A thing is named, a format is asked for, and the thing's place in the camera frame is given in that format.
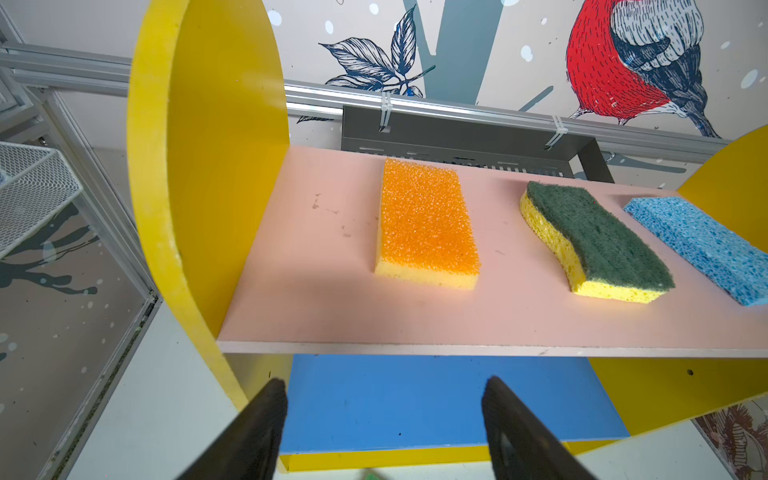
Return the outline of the orange topped yellow sponge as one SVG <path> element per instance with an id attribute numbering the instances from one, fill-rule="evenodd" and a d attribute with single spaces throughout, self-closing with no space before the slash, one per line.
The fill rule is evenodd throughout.
<path id="1" fill-rule="evenodd" d="M 386 160 L 374 273 L 418 284 L 473 290 L 480 267 L 457 172 Z"/>

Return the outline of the dark green scrub sponge front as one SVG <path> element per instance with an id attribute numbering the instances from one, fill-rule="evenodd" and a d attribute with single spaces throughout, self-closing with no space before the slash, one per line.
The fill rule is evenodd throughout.
<path id="1" fill-rule="evenodd" d="M 584 188 L 531 181 L 520 212 L 576 295 L 649 304 L 675 288 L 658 255 Z"/>

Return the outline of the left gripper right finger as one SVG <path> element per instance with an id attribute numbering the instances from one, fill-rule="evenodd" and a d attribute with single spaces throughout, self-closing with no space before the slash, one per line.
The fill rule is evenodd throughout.
<path id="1" fill-rule="evenodd" d="M 499 377 L 487 381 L 481 405 L 495 478 L 594 480 Z"/>

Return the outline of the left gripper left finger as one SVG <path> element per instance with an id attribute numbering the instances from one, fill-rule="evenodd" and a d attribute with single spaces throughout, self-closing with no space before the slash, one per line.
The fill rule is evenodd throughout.
<path id="1" fill-rule="evenodd" d="M 271 479 L 277 469 L 287 412 L 285 382 L 272 378 L 179 477 Z"/>

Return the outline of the blue sponge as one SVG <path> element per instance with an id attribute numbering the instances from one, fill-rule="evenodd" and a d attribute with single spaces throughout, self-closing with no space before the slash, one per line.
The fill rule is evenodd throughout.
<path id="1" fill-rule="evenodd" d="M 680 197 L 638 197 L 624 207 L 743 306 L 767 303 L 767 254 Z"/>

